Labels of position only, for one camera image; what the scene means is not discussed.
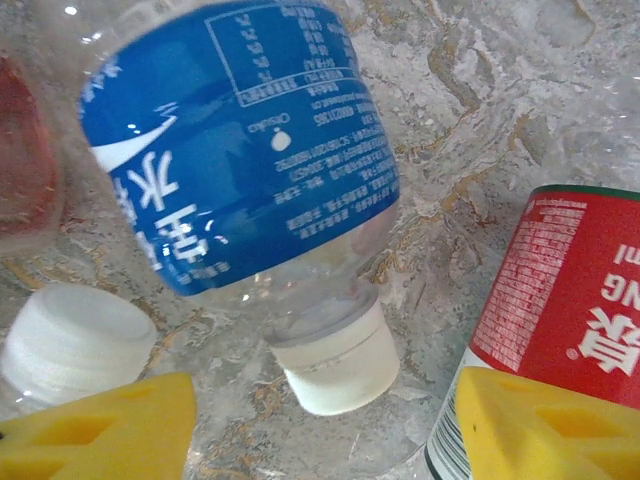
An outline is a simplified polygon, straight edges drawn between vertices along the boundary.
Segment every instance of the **white bottle cap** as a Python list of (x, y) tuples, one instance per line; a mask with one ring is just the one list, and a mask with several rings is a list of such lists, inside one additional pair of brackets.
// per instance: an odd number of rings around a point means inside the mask
[(58, 405), (134, 382), (156, 336), (151, 319), (129, 302), (53, 284), (31, 295), (18, 314), (0, 369), (25, 396)]
[(380, 301), (344, 328), (310, 343), (271, 346), (300, 406), (338, 415), (382, 395), (400, 370)]

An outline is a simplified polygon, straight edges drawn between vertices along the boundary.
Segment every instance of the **can rim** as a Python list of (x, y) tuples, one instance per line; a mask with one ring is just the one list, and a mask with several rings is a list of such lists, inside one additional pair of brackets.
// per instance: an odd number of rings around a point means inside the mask
[(539, 194), (545, 192), (569, 192), (569, 193), (587, 193), (591, 195), (600, 195), (605, 197), (618, 197), (628, 200), (640, 201), (640, 192), (632, 192), (630, 190), (620, 190), (618, 188), (609, 187), (593, 187), (588, 185), (544, 185), (538, 187), (532, 194)]

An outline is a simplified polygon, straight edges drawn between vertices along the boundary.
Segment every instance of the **gray marble surface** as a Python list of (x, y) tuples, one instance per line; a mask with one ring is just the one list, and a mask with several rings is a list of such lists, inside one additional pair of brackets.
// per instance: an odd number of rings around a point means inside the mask
[(428, 479), (421, 447), (564, 109), (640, 63), (634, 0), (334, 0), (394, 144), (402, 209), (362, 274), (380, 285), (402, 355), (385, 397), (331, 419), (305, 414), (258, 329), (176, 297), (147, 266), (109, 181), (47, 66), (30, 5), (0, 3), (57, 115), (67, 207), (54, 246), (0, 269), (0, 326), (48, 282), (97, 286), (162, 333), (148, 373), (196, 373), (189, 478)]

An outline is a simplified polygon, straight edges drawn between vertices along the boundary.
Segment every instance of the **blue bottle label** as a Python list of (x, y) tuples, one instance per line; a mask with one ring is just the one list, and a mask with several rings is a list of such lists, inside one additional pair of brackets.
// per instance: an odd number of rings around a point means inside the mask
[(398, 199), (347, 30), (320, 3), (195, 10), (105, 63), (79, 109), (153, 269), (183, 295), (290, 260)]

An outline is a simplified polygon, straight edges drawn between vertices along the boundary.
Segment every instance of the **red can label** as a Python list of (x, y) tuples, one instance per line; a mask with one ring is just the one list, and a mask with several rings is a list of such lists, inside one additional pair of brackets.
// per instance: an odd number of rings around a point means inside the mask
[[(640, 194), (551, 185), (531, 194), (460, 365), (495, 368), (640, 409)], [(454, 381), (425, 456), (471, 478)]]

